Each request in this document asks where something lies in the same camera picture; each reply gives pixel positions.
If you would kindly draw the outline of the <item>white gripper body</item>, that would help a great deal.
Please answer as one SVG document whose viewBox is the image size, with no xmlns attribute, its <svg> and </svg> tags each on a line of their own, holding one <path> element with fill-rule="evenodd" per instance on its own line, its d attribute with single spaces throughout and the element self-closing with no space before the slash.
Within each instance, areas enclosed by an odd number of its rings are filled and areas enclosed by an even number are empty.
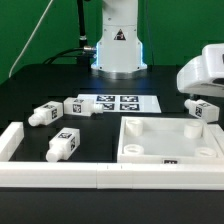
<svg viewBox="0 0 224 224">
<path fill-rule="evenodd" d="M 214 83 L 204 68 L 203 57 L 190 60 L 177 74 L 177 89 L 181 93 L 224 98 L 224 85 Z"/>
</svg>

